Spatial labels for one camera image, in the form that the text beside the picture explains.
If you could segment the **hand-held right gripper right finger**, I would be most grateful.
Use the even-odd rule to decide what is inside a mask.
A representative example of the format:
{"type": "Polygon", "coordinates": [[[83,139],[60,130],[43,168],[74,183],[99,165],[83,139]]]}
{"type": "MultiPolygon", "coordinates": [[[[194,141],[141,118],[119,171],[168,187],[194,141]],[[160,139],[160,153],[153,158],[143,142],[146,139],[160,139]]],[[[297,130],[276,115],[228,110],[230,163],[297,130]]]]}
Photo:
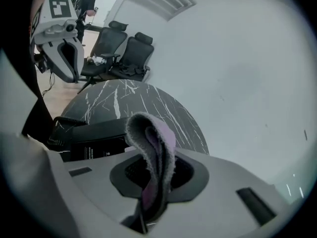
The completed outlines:
{"type": "Polygon", "coordinates": [[[205,165],[209,182],[194,200],[169,204],[149,232],[151,238],[269,238],[291,219],[293,206],[273,185],[240,165],[190,150],[177,152],[205,165]],[[263,226],[236,192],[248,187],[276,215],[263,226]]]}

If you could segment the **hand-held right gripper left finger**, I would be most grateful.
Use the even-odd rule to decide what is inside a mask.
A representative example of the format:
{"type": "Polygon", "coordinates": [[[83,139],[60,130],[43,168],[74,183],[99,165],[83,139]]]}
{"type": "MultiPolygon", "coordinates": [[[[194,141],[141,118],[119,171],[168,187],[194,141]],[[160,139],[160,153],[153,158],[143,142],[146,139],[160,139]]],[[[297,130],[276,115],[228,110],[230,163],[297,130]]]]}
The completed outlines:
{"type": "Polygon", "coordinates": [[[136,151],[98,159],[65,162],[71,193],[68,203],[83,238],[144,238],[142,189],[126,168],[141,160],[136,151]]]}

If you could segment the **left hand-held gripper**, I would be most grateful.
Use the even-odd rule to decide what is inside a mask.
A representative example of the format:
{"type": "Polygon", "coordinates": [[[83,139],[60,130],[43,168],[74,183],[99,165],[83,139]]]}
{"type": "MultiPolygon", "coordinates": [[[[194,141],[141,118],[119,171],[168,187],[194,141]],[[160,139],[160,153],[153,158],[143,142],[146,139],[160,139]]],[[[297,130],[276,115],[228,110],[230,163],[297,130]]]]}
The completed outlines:
{"type": "Polygon", "coordinates": [[[76,20],[71,0],[45,0],[31,23],[30,43],[43,44],[48,69],[66,83],[79,80],[84,65],[84,48],[75,37],[76,20]],[[50,42],[64,36],[67,39],[50,42]]]}

